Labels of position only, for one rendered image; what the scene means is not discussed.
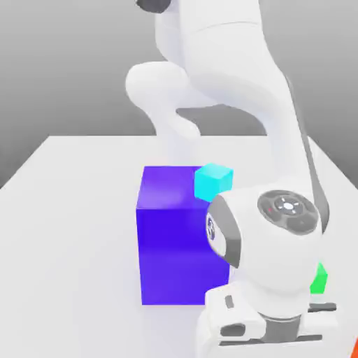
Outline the small green cube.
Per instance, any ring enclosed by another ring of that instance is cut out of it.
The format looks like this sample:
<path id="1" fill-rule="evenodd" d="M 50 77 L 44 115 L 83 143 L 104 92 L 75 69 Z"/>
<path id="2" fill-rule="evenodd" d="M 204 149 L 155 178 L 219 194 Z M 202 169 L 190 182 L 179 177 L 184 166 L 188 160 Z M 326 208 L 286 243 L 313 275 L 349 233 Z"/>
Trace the small green cube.
<path id="1" fill-rule="evenodd" d="M 310 285 L 311 294 L 324 294 L 328 279 L 328 273 L 322 263 L 317 266 L 315 279 Z"/>

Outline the small cyan cube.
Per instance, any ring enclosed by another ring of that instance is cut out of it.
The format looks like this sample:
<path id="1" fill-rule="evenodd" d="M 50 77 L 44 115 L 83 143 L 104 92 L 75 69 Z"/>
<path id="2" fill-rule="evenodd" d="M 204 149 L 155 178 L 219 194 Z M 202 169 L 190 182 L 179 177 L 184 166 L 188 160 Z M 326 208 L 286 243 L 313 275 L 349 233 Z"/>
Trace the small cyan cube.
<path id="1" fill-rule="evenodd" d="M 194 195 L 211 202 L 216 195 L 232 189 L 233 179 L 233 169 L 214 163 L 206 164 L 194 173 Z"/>

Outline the large blue box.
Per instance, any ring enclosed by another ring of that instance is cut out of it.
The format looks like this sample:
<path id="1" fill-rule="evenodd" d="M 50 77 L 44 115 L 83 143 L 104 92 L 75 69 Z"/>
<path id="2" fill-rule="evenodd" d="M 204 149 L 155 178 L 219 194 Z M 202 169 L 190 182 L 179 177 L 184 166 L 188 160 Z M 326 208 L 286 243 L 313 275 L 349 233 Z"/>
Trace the large blue box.
<path id="1" fill-rule="evenodd" d="M 228 283 L 229 265 L 206 237 L 209 203 L 194 195 L 195 166 L 145 166 L 136 204 L 144 305 L 202 305 Z"/>

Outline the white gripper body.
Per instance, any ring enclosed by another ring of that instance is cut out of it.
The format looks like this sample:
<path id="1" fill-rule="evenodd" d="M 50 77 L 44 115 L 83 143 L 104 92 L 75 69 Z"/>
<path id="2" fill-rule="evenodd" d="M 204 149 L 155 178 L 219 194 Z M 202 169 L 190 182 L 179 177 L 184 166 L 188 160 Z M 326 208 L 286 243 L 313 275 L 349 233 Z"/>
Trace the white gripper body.
<path id="1" fill-rule="evenodd" d="M 323 341 L 220 345 L 209 329 L 206 311 L 199 316 L 195 342 L 195 358 L 320 358 L 324 353 Z"/>

